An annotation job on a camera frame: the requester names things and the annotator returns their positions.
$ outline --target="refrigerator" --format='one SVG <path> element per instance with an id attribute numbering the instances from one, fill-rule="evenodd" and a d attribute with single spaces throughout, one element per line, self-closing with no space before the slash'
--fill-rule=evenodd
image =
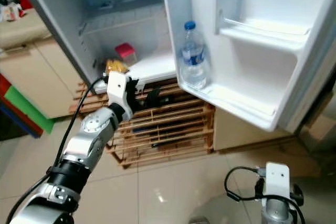
<path id="1" fill-rule="evenodd" d="M 185 91 L 265 131 L 294 132 L 335 70 L 336 0 L 31 1 L 87 84 L 128 42 L 139 89 L 177 76 Z M 201 90 L 179 71 L 188 20 L 205 41 Z"/>

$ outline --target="tiled floor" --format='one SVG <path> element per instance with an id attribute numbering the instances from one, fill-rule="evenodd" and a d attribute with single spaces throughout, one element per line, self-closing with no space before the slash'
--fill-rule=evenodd
<path id="1" fill-rule="evenodd" d="M 68 121 L 57 123 L 51 135 L 38 140 L 25 136 L 2 143 L 0 153 L 10 150 L 11 158 L 0 178 L 0 223 L 18 196 L 44 174 L 67 125 Z M 104 154 L 83 190 L 75 222 L 186 224 L 190 217 L 205 215 L 211 223 L 259 224 L 260 203 L 232 201 L 224 195 L 223 181 L 234 166 L 264 166 L 266 161 L 290 167 L 292 181 L 306 197 L 302 210 L 307 223 L 336 223 L 336 190 L 318 178 L 318 166 L 298 143 L 127 170 Z M 255 181 L 255 175 L 237 172 L 229 186 L 248 195 L 253 193 Z"/>

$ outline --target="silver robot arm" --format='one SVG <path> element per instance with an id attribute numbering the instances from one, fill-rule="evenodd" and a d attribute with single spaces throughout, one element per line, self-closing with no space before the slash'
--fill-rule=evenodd
<path id="1" fill-rule="evenodd" d="M 119 123 L 132 118 L 135 85 L 124 74 L 110 73 L 107 88 L 109 106 L 84 118 L 79 132 L 70 139 L 59 164 L 48 170 L 50 176 L 47 182 L 37 189 L 10 224 L 74 222 L 72 213 L 78 208 L 80 193 L 105 145 L 113 137 Z"/>

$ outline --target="black cable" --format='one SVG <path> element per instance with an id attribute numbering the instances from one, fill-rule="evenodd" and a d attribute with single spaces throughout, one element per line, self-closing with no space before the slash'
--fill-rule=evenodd
<path id="1" fill-rule="evenodd" d="M 64 145 L 65 145 L 65 142 L 67 140 L 67 137 L 70 133 L 70 130 L 75 122 L 75 119 L 80 111 L 80 108 L 82 107 L 82 104 L 84 102 L 84 99 L 86 98 L 86 96 L 88 95 L 88 93 L 90 92 L 90 90 L 93 88 L 93 86 L 100 80 L 103 80 L 103 77 L 100 77 L 98 78 L 97 80 L 95 80 L 90 86 L 89 88 L 87 89 L 87 91 L 85 92 L 85 94 L 82 96 L 82 98 L 80 99 L 79 103 L 78 103 L 78 106 L 74 112 L 74 114 L 72 115 L 72 118 L 71 118 L 71 121 L 69 123 L 69 126 L 66 130 L 66 132 L 64 133 L 64 136 L 63 136 L 63 139 L 59 145 L 59 148 L 58 148 L 58 152 L 57 152 L 57 155 L 56 155 L 56 158 L 55 158 L 55 161 L 54 161 L 54 164 L 53 166 L 57 166 L 58 163 L 59 163 L 59 160 L 61 158 L 61 155 L 62 155 L 62 152 L 63 152 L 63 148 L 64 148 Z M 25 200 L 25 198 L 27 198 L 27 196 L 29 194 L 31 194 L 39 185 L 41 185 L 47 178 L 49 177 L 49 172 L 47 172 L 46 175 L 44 175 L 38 182 L 36 182 L 33 186 L 31 186 L 30 189 L 28 189 L 21 197 L 20 199 L 15 203 L 15 205 L 12 207 L 11 211 L 9 212 L 9 215 L 7 217 L 7 220 L 6 220 L 6 224 L 9 224 L 10 221 L 12 220 L 17 208 L 21 205 L 21 203 Z"/>
<path id="2" fill-rule="evenodd" d="M 301 220 L 301 224 L 306 224 L 306 221 L 304 219 L 303 213 L 301 212 L 301 209 L 299 208 L 299 206 L 291 199 L 288 199 L 286 197 L 283 196 L 279 196 L 279 195 L 261 195 L 261 196 L 254 196 L 254 197 L 241 197 L 240 195 L 237 195 L 236 193 L 234 193 L 233 191 L 229 190 L 227 188 L 227 181 L 229 179 L 229 176 L 232 172 L 234 172 L 235 170 L 239 170 L 239 169 L 243 169 L 243 170 L 249 170 L 251 172 L 254 173 L 258 173 L 258 169 L 254 169 L 254 168 L 250 168 L 250 167 L 246 167 L 246 166 L 237 166 L 232 168 L 226 175 L 225 179 L 224 179 L 224 188 L 226 190 L 226 194 L 228 197 L 232 198 L 235 201 L 249 201 L 249 200 L 256 200 L 256 199 L 277 199 L 277 200 L 282 200 L 285 201 L 289 204 L 291 204 L 295 210 L 298 212 L 299 216 L 300 216 L 300 220 Z"/>

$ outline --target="wooden cabinet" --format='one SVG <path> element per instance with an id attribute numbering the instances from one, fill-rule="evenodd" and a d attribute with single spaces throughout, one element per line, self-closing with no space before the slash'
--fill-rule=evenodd
<path id="1" fill-rule="evenodd" d="M 258 143 L 289 136 L 282 130 L 266 132 L 219 108 L 215 112 L 214 150 Z"/>
<path id="2" fill-rule="evenodd" d="M 41 113 L 56 118 L 68 115 L 72 103 L 71 86 L 65 83 L 71 81 L 76 72 L 65 59 L 57 44 L 41 41 L 37 46 L 28 44 L 18 50 L 3 52 L 0 72 Z"/>

